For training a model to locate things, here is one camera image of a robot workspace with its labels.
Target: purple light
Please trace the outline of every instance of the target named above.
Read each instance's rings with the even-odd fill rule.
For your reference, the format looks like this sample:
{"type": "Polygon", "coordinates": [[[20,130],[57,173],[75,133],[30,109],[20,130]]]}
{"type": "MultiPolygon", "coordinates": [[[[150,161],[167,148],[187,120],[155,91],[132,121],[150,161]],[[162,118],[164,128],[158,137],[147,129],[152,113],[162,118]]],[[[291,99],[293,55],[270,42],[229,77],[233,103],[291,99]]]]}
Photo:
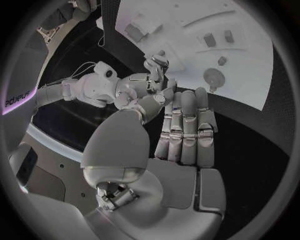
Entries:
{"type": "Polygon", "coordinates": [[[11,106],[8,106],[6,107],[3,112],[2,112],[2,115],[5,115],[5,114],[8,114],[10,113],[11,111],[15,110],[16,108],[20,107],[21,105],[23,105],[24,103],[28,102],[30,99],[32,99],[34,97],[34,95],[36,94],[37,92],[37,88],[35,87],[33,89],[33,91],[24,99],[18,101],[17,103],[11,105],[11,106]]]}

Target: humanoid robot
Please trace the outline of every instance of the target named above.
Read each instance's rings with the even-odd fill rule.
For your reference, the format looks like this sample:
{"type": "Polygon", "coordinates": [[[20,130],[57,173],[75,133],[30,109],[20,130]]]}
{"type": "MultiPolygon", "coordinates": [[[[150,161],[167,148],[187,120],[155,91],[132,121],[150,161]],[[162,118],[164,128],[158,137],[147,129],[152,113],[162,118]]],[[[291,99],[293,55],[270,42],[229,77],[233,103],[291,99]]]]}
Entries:
{"type": "Polygon", "coordinates": [[[120,79],[98,62],[94,73],[79,80],[40,88],[36,107],[78,99],[98,108],[114,103],[119,109],[93,133],[81,162],[99,205],[86,219],[100,237],[212,239],[224,217],[226,194],[221,174],[213,168],[218,128],[207,92],[201,87],[176,92],[176,81],[165,77],[169,62],[163,52],[144,66],[150,73],[120,79]],[[163,107],[155,158],[149,158],[143,124],[163,107]]]}

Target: logo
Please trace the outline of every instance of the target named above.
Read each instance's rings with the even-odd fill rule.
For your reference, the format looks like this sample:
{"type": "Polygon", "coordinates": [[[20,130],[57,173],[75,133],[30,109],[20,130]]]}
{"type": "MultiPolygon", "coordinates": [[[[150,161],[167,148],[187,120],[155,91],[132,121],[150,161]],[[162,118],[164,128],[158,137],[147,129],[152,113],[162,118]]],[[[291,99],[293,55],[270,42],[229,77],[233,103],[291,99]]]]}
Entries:
{"type": "Polygon", "coordinates": [[[18,103],[20,100],[25,99],[28,97],[30,94],[30,91],[27,91],[23,94],[20,94],[18,96],[13,96],[11,99],[5,101],[5,107],[7,108],[8,106],[14,105],[15,103],[18,103]]]}

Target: white robot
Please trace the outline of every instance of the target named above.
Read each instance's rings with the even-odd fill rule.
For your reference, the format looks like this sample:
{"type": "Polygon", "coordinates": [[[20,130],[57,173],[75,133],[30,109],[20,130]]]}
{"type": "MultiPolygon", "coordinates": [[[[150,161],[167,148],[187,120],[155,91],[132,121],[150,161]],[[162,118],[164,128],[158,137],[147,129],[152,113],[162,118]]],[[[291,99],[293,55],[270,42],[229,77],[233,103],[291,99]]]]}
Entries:
{"type": "Polygon", "coordinates": [[[36,107],[78,99],[119,109],[93,133],[81,163],[99,205],[85,218],[100,238],[212,239],[225,214],[226,194],[221,174],[213,169],[218,129],[208,95],[204,88],[175,92],[176,81],[165,78],[169,62],[163,53],[144,66],[150,73],[120,79],[98,62],[94,73],[40,88],[36,107]],[[143,124],[163,107],[155,158],[149,159],[143,124]]]}

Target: black padded surface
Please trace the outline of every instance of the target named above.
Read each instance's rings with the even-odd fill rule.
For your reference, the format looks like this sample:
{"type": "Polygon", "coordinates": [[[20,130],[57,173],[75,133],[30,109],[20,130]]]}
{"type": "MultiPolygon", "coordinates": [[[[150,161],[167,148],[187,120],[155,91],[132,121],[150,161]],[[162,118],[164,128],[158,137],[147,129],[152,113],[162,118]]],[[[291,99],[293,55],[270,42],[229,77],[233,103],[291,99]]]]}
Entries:
{"type": "MultiPolygon", "coordinates": [[[[125,58],[129,54],[126,47],[116,46],[109,53],[109,48],[104,50],[97,46],[102,32],[96,28],[95,19],[100,14],[100,11],[93,13],[68,34],[50,60],[41,85],[71,75],[87,61],[103,60],[121,78],[141,68],[143,61],[135,61],[135,56],[141,56],[139,50],[131,51],[130,57],[125,58]]],[[[116,43],[114,38],[109,38],[109,41],[111,46],[116,43]]],[[[289,160],[288,155],[266,138],[277,141],[283,149],[291,149],[294,126],[292,93],[276,51],[271,89],[262,112],[211,94],[209,104],[216,110],[219,127],[219,133],[215,135],[215,166],[222,174],[227,194],[227,211],[216,238],[224,240],[244,227],[263,208],[289,160]]],[[[59,101],[42,107],[33,122],[55,139],[83,150],[97,126],[116,110],[113,105],[99,109],[79,101],[59,101]]],[[[145,126],[150,136],[150,156],[153,156],[159,140],[163,117],[161,112],[145,126]]]]}

